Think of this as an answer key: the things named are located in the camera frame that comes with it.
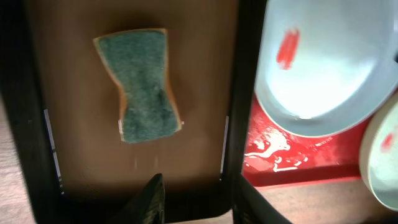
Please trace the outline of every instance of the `red logo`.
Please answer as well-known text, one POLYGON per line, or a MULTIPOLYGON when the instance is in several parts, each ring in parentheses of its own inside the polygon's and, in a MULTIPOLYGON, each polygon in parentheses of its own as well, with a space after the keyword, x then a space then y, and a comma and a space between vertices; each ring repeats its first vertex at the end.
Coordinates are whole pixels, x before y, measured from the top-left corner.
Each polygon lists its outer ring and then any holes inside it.
POLYGON ((300 31, 298 29, 288 30, 285 38, 279 47, 276 62, 280 65, 281 69, 289 70, 292 68, 292 62, 296 54, 297 46, 300 40, 300 31))

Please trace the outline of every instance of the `black object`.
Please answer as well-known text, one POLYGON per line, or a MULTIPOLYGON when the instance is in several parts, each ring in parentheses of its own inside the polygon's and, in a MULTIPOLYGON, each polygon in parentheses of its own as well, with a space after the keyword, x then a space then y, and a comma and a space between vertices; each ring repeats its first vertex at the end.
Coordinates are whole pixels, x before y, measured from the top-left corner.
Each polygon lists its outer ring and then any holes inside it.
MULTIPOLYGON (((265 7, 265 0, 239 4, 220 181, 205 189, 167 194, 165 222, 216 217, 231 208, 232 186, 242 169, 265 7)), ((0 89, 37 223, 104 223, 117 215, 129 198, 76 202, 62 195, 22 0, 0 0, 0 30, 0 89)))
POLYGON ((241 175, 233 187, 233 219, 235 224, 289 224, 274 207, 241 175))
POLYGON ((164 196, 163 176, 156 174, 137 196, 106 223, 163 224, 164 196))

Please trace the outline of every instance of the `red paint mark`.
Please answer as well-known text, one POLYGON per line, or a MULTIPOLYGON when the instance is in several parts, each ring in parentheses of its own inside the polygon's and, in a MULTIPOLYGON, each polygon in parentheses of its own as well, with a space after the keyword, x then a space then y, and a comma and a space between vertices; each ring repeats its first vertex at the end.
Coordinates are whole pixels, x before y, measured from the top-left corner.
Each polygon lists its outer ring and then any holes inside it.
POLYGON ((288 70, 292 67, 292 62, 296 54, 297 46, 300 40, 300 31, 298 29, 288 30, 285 38, 279 47, 276 62, 282 69, 288 70))
POLYGON ((393 142, 394 142, 394 135, 390 133, 381 143, 381 152, 389 152, 391 150, 393 142))

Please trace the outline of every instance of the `white bowl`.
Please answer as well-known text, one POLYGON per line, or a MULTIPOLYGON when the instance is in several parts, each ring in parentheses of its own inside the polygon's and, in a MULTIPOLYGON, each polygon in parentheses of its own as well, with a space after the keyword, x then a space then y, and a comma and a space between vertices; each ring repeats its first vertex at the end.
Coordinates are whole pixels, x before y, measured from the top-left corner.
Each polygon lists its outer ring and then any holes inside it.
POLYGON ((255 87, 270 119, 320 137, 375 112, 398 83, 397 12, 397 0, 270 0, 255 87))
POLYGON ((374 196, 398 211, 398 94, 382 106, 366 129, 359 168, 374 196))

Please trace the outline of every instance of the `brown tray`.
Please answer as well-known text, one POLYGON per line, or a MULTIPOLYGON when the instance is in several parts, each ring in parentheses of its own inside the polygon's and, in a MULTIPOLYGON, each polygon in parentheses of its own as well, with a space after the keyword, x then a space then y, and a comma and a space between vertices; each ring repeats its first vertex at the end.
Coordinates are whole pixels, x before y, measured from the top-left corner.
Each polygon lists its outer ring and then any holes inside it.
POLYGON ((231 208, 265 1, 240 2, 239 20, 237 1, 227 0, 0 3, 0 89, 38 223, 102 223, 158 172, 166 222, 231 208), (170 138, 130 145, 120 141, 117 89, 91 40, 145 27, 169 31, 184 125, 170 138))

